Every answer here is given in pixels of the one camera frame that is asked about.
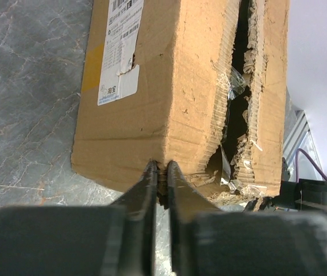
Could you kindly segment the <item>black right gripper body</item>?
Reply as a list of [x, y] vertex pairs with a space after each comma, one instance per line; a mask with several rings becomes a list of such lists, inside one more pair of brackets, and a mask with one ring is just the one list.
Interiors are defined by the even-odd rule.
[[327, 205], [327, 181], [300, 179], [297, 182], [291, 182], [290, 176], [286, 160], [282, 159], [282, 181], [278, 195], [279, 208], [297, 211], [321, 211], [297, 204], [297, 200]]

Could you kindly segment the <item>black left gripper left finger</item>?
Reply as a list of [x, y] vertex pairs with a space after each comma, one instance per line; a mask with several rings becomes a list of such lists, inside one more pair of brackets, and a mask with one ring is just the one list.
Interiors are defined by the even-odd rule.
[[104, 206], [0, 209], [0, 275], [153, 275], [157, 165]]

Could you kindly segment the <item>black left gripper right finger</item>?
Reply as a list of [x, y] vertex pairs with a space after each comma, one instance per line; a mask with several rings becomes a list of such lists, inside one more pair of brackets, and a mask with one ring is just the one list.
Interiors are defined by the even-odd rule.
[[327, 215], [224, 212], [167, 166], [177, 275], [327, 275]]

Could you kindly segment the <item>brown cardboard express box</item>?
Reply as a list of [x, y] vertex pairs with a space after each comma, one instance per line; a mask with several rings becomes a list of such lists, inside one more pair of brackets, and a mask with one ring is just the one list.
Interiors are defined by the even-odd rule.
[[219, 198], [220, 151], [247, 191], [279, 193], [289, 1], [95, 1], [72, 169], [124, 192], [176, 161]]

